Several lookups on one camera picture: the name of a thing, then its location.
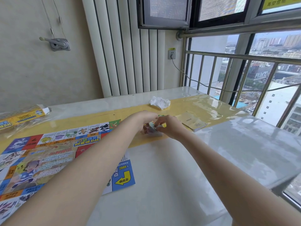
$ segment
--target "game board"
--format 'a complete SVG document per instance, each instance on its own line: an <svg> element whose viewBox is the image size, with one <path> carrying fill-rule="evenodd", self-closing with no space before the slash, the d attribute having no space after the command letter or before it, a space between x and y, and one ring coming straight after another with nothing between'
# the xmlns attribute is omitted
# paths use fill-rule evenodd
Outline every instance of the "game board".
<svg viewBox="0 0 301 226"><path fill-rule="evenodd" d="M14 139L0 155L0 224L121 120ZM126 153L103 194L135 184Z"/></svg>

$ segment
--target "wire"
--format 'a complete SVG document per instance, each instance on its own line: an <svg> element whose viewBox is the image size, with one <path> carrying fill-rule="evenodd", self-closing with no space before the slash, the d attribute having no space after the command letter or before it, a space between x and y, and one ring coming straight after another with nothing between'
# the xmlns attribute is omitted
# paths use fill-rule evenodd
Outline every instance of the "wire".
<svg viewBox="0 0 301 226"><path fill-rule="evenodd" d="M53 3L55 4L55 8L56 8L56 10L57 10L57 12L58 12L58 7L56 6L55 0L53 0ZM62 18L61 18L61 16L60 16L59 12L58 12L58 19L59 19L60 24L61 24L62 33L63 33L63 35L64 35L64 37L65 37L65 39L66 39L66 36L65 36L64 30L63 30Z"/></svg>
<svg viewBox="0 0 301 226"><path fill-rule="evenodd" d="M46 8L45 8L45 5L44 5L44 2L42 0L42 3L43 3L43 7L44 7L44 10L45 10L45 13L46 13L46 16L47 16L47 19L48 19L48 23L49 23L49 26L50 26L50 30L51 30L51 34L53 35L53 37L55 38L55 34L53 32L53 29L52 29L52 26L51 26L51 23L50 23L50 19L49 19L49 16L47 14L47 11L46 11Z"/></svg>
<svg viewBox="0 0 301 226"><path fill-rule="evenodd" d="M177 66L176 66L175 63L173 62L172 54L170 55L170 57L171 57L171 60L172 60L173 65L175 66L175 68L177 68ZM182 72L184 75L186 75L185 72L181 71L179 68L177 68L177 69L178 69L180 72ZM205 86L205 87L209 87L209 86L206 86L205 84L203 84L203 83L201 83L201 82L198 82L198 81L196 81L196 80L193 80L193 79L189 78L188 75L186 75L186 77L187 77L189 80L191 80L191 81L200 83L200 84L202 84L202 85ZM267 92L269 92L269 91L274 91L274 90L278 90L278 89L284 89L284 88L288 88L288 87L292 87L292 86L298 86L298 85L301 85L301 83L294 84L294 85L289 85L289 86L284 86L284 87L279 87L279 88L276 88L276 89L270 89L270 90L267 90ZM229 92L229 93L238 92L238 90L236 90L236 91L227 91L227 90L223 90L223 91L226 91L226 92ZM262 92L262 90L242 90L242 92Z"/></svg>

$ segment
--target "person's right arm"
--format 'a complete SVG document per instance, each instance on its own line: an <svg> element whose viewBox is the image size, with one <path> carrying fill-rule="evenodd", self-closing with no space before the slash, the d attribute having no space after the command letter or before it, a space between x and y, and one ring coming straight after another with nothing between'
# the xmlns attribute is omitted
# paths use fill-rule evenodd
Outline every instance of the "person's right arm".
<svg viewBox="0 0 301 226"><path fill-rule="evenodd" d="M240 226L293 226L301 213L215 152L172 116L159 117L157 130L178 140L189 151L233 220Z"/></svg>

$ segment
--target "person's right hand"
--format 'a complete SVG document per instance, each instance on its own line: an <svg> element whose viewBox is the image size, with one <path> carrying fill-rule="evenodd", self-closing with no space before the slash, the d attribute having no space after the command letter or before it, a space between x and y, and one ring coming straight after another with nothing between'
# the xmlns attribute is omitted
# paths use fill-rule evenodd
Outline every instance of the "person's right hand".
<svg viewBox="0 0 301 226"><path fill-rule="evenodd" d="M166 123L166 128L157 127L163 123ZM183 132L187 131L178 118L170 115L159 117L155 123L155 127L157 131L162 132L175 140L178 139Z"/></svg>

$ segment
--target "person's left arm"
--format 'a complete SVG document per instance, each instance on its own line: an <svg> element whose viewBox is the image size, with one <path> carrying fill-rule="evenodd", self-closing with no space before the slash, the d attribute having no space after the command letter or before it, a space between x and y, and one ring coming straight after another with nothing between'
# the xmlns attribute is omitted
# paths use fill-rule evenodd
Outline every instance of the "person's left arm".
<svg viewBox="0 0 301 226"><path fill-rule="evenodd" d="M85 225L104 188L143 124L156 113L132 114L24 203L5 225Z"/></svg>

